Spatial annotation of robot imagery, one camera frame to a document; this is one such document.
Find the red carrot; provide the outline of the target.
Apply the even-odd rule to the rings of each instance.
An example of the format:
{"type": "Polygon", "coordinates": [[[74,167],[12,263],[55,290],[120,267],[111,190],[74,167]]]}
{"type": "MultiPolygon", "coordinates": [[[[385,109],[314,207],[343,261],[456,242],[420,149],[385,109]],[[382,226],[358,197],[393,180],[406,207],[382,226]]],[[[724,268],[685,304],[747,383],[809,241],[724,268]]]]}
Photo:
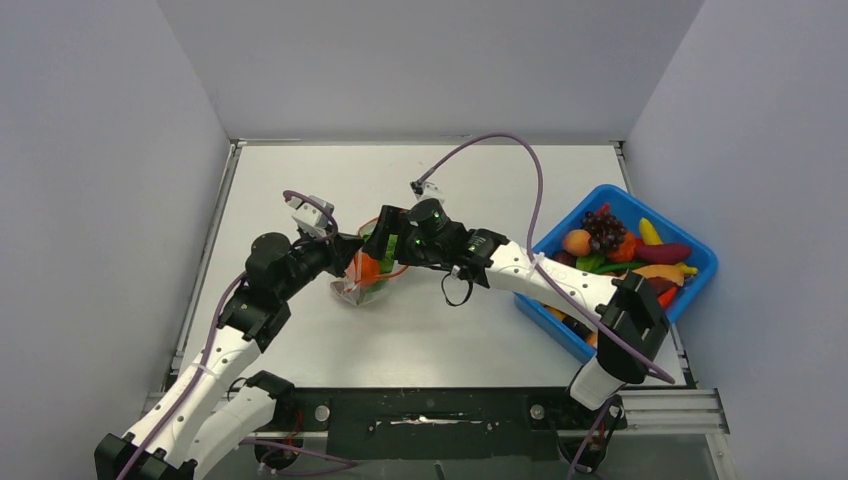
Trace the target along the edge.
{"type": "Polygon", "coordinates": [[[675,299],[675,296],[677,295],[678,290],[679,290],[679,287],[677,285],[674,285],[671,288],[669,288],[668,290],[666,290],[665,292],[663,292],[662,294],[660,294],[657,297],[659,305],[663,309],[668,309],[669,306],[671,305],[671,303],[673,302],[673,300],[675,299]]]}

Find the orange tangerine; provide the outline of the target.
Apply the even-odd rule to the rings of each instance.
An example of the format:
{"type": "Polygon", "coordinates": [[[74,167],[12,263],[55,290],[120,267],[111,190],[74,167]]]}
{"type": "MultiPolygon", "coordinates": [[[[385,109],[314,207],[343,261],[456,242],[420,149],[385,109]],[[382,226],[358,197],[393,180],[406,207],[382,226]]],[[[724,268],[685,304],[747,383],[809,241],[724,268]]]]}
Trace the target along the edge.
{"type": "Polygon", "coordinates": [[[354,284],[360,288],[367,288],[380,280],[381,267],[377,260],[369,255],[361,253],[354,261],[354,284]]]}

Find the yellow banana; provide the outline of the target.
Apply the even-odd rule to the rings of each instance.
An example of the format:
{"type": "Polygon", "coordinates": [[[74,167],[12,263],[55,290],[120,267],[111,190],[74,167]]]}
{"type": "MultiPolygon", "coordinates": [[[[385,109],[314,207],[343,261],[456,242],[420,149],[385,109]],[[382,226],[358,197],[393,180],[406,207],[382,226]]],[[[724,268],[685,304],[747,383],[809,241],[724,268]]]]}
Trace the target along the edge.
{"type": "Polygon", "coordinates": [[[640,219],[639,232],[643,244],[646,246],[659,246],[664,244],[664,241],[657,229],[647,218],[640,219]]]}

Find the clear zip bag orange zipper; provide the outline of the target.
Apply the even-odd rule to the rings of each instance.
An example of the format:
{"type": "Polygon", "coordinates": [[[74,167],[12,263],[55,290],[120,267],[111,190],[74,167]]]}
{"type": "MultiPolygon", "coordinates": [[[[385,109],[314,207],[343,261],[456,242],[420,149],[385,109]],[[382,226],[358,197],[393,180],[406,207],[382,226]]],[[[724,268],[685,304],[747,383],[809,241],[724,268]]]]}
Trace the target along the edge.
{"type": "Polygon", "coordinates": [[[398,236],[391,234],[385,255],[375,260],[362,250],[358,251],[342,278],[332,279],[330,292],[337,299],[355,307],[363,307],[387,297],[407,266],[395,260],[398,236]]]}

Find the purple grapes bunch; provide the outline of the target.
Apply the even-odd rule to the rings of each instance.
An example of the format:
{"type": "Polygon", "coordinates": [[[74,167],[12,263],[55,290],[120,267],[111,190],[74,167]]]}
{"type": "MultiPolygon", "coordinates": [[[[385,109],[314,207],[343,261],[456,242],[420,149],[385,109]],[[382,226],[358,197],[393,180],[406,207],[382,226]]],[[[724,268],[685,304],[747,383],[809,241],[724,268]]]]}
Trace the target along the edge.
{"type": "Polygon", "coordinates": [[[589,233],[592,253],[609,254],[621,247],[628,233],[627,227],[609,211],[588,211],[581,220],[582,229],[589,233]]]}

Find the green lettuce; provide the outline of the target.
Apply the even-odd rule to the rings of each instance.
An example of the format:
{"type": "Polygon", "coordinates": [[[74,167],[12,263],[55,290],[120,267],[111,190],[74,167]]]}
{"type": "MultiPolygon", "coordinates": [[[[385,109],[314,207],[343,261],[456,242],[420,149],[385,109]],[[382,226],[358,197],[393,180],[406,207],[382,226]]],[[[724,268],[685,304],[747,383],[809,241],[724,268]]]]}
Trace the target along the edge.
{"type": "Polygon", "coordinates": [[[363,288],[366,293],[377,292],[378,290],[387,287],[391,281],[390,275],[395,269],[394,256],[397,239],[398,237],[396,235],[391,235],[389,237],[384,257],[381,260],[377,260],[381,267],[380,280],[370,287],[363,288]]]}

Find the purple sweet potato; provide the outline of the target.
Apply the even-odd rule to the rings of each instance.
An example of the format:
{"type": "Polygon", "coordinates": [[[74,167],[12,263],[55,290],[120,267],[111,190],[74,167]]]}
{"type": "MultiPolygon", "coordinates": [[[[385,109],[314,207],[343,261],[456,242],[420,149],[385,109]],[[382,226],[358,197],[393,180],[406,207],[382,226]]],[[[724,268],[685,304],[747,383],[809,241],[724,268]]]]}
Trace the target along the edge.
{"type": "Polygon", "coordinates": [[[676,265],[692,254],[692,248],[681,243],[639,245],[635,256],[649,264],[676,265]]]}

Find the blue plastic bin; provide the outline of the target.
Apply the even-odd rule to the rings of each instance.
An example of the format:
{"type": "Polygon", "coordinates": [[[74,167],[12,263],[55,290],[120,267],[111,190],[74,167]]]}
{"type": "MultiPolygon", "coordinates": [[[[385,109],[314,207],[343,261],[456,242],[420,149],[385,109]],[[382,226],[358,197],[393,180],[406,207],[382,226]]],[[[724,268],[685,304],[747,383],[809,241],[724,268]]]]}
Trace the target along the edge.
{"type": "MultiPolygon", "coordinates": [[[[609,184],[597,186],[553,230],[539,240],[534,248],[547,256],[553,255],[560,246],[562,238],[568,231],[577,228],[586,211],[597,211],[605,205],[609,206],[611,213],[620,218],[637,237],[641,236],[638,230],[639,222],[646,219],[664,242],[681,243],[692,249],[685,263],[686,269],[694,273],[687,276],[676,295],[669,300],[666,309],[669,322],[675,323],[713,278],[719,266],[718,259],[710,248],[689,232],[625,190],[609,184]]],[[[514,301],[520,312],[545,331],[578,362],[585,364],[594,355],[594,349],[569,327],[557,320],[542,303],[520,293],[515,295],[514,301]]]]}

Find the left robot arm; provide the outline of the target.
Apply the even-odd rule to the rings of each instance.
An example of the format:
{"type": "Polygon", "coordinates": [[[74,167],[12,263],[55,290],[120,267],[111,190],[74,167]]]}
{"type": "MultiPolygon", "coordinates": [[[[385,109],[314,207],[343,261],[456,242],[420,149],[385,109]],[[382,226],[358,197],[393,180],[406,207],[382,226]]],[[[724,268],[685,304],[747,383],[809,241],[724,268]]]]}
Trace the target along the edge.
{"type": "Polygon", "coordinates": [[[268,372],[249,378],[232,405],[216,406],[290,318],[289,300],[322,273],[343,276],[363,244],[349,234],[296,245],[281,233],[258,237],[218,302],[200,354],[139,421],[96,447],[97,478],[202,479],[268,424],[293,390],[268,372]]]}

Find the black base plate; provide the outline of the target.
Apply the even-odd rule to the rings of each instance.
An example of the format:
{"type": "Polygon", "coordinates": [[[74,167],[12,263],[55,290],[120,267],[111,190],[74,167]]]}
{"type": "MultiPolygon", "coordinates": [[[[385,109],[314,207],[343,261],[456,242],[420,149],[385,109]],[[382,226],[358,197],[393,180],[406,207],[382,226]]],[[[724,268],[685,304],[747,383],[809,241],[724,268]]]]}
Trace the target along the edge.
{"type": "Polygon", "coordinates": [[[586,432],[597,416],[564,387],[298,387],[259,431],[323,439],[352,460],[553,461],[557,434],[586,432]]]}

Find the peach apricot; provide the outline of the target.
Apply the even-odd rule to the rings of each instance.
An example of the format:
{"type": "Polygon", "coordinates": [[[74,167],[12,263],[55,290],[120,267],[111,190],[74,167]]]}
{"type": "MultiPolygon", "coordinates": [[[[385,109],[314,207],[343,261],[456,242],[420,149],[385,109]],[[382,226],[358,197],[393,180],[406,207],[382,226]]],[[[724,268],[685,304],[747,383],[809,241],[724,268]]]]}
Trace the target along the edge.
{"type": "Polygon", "coordinates": [[[592,253],[592,235],[583,229],[569,231],[563,238],[562,248],[574,257],[585,257],[592,253]]]}

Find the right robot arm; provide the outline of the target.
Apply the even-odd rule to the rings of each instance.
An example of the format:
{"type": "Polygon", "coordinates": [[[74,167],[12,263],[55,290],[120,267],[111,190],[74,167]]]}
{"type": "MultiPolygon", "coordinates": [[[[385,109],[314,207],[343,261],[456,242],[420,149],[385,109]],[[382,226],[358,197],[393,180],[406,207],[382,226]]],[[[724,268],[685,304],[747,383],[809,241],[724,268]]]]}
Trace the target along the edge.
{"type": "Polygon", "coordinates": [[[363,250],[392,255],[402,266],[444,271],[461,281],[510,291],[563,311],[597,334],[593,357],[573,377],[562,400],[572,425],[590,425],[602,405],[647,378],[673,383],[655,361],[670,327],[650,282],[581,271],[535,253],[491,230],[468,229],[427,199],[410,209],[385,205],[363,250]]]}

